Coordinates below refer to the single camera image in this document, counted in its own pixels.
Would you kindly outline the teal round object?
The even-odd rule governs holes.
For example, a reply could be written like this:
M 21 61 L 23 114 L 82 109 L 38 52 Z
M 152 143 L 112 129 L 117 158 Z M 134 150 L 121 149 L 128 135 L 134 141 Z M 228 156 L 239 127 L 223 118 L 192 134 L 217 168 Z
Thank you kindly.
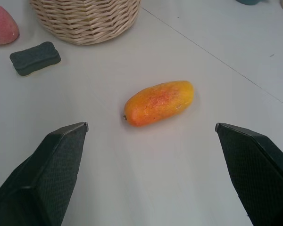
M 236 1 L 244 5 L 252 6 L 258 4 L 259 2 L 263 2 L 265 0 L 236 0 Z

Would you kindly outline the pink toy strawberry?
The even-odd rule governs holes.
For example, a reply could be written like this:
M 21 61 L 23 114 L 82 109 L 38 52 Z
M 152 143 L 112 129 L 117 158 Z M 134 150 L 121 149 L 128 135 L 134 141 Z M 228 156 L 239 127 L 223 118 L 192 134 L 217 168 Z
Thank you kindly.
M 19 37 L 19 28 L 13 17 L 0 6 L 0 45 L 14 42 Z

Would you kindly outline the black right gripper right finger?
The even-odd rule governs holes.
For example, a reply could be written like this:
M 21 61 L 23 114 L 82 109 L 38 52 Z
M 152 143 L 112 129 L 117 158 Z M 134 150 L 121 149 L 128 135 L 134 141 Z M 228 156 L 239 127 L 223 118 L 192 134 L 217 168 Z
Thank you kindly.
M 283 226 L 283 152 L 267 136 L 217 123 L 231 182 L 253 226 Z

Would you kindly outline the orange toy mango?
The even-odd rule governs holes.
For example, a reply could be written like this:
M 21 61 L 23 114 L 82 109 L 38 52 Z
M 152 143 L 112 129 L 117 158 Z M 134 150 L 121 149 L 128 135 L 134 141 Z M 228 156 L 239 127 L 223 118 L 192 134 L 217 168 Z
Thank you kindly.
M 171 81 L 141 90 L 124 106 L 124 119 L 134 127 L 143 127 L 186 110 L 194 98 L 189 81 Z

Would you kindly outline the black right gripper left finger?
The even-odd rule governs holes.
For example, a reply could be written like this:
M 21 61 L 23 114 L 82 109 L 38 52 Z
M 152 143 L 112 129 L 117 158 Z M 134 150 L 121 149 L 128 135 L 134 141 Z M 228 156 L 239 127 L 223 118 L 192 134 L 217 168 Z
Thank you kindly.
M 88 123 L 49 133 L 0 187 L 0 226 L 61 226 L 74 191 Z

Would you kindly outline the woven wicker basket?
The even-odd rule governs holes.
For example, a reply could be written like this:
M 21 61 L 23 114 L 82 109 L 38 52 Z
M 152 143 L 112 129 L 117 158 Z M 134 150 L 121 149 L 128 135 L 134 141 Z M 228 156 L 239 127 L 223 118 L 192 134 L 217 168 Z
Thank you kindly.
M 60 40 L 87 46 L 113 39 L 134 24 L 141 0 L 29 0 L 38 21 Z

